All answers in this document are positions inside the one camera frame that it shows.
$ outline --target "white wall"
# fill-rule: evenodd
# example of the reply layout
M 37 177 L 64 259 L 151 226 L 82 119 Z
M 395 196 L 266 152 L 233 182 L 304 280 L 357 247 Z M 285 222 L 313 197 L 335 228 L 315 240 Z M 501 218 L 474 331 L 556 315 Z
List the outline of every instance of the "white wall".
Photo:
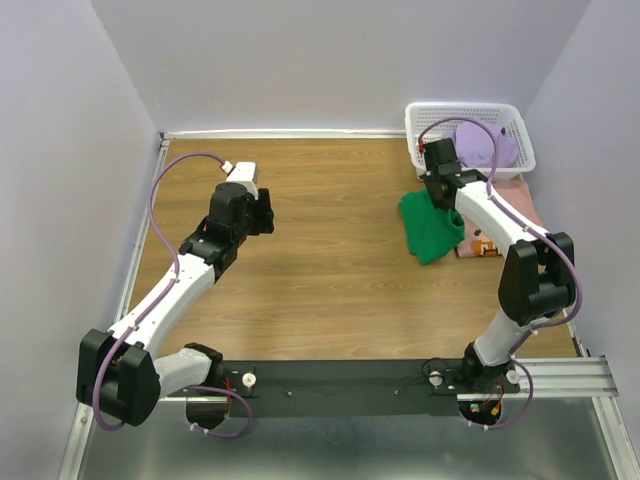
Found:
M 88 0 L 0 2 L 0 478 L 57 478 L 157 135 Z
M 92 0 L 162 131 L 403 128 L 417 100 L 524 112 L 589 0 Z
M 578 334 L 606 354 L 640 452 L 640 2 L 594 0 L 526 122 L 534 201 L 576 241 L 586 287 Z

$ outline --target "cable connector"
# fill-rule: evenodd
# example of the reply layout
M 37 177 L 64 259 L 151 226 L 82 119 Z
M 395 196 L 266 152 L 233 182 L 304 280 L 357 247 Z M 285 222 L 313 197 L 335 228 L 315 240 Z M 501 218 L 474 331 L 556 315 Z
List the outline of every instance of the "cable connector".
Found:
M 231 162 L 229 162 L 227 160 L 225 160 L 225 162 L 222 165 L 220 165 L 220 170 L 222 170 L 227 175 L 229 175 L 233 171 L 234 168 L 235 167 L 233 166 L 233 163 L 231 163 Z

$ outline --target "pink towel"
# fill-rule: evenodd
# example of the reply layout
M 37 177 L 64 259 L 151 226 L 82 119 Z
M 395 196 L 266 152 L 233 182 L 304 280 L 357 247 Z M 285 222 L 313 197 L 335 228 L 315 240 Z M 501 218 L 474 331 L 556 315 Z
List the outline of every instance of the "pink towel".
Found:
M 494 188 L 502 197 L 518 210 L 529 221 L 542 226 L 540 217 L 533 208 L 529 185 L 524 180 L 509 180 L 495 184 Z M 495 244 L 478 226 L 464 217 L 464 240 L 457 246 L 458 256 L 466 257 L 495 257 L 501 255 Z

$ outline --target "white laundry basket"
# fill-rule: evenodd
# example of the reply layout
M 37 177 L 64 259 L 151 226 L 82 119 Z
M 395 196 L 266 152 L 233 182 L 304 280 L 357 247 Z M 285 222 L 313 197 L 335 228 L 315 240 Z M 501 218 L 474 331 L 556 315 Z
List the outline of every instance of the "white laundry basket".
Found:
M 407 143 L 411 162 L 416 168 L 418 176 L 425 172 L 424 159 L 418 152 L 418 135 L 434 122 L 447 117 L 479 118 L 485 122 L 495 123 L 505 127 L 507 134 L 515 139 L 520 148 L 520 155 L 509 168 L 496 169 L 495 181 L 509 180 L 520 173 L 530 172 L 536 166 L 533 147 L 524 120 L 516 107 L 506 103 L 452 103 L 452 102 L 416 102 L 407 105 L 405 110 L 405 125 L 407 129 Z M 461 121 L 446 122 L 424 137 L 425 142 L 442 138 L 444 134 L 456 128 Z M 489 168 L 478 168 L 485 175 Z

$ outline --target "purple garment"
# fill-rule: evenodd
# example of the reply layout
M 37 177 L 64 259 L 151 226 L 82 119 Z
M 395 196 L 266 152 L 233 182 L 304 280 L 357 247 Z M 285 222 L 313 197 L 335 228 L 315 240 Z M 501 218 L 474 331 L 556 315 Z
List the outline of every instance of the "purple garment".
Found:
M 498 168 L 511 167 L 518 155 L 520 155 L 520 149 L 516 141 L 506 135 L 504 127 L 495 123 L 484 122 L 478 118 L 474 118 L 474 120 L 484 124 L 495 137 L 500 154 Z M 487 132 L 482 128 L 471 122 L 463 122 L 447 136 L 453 139 L 458 159 L 462 165 L 470 168 L 491 167 L 493 143 L 491 143 Z

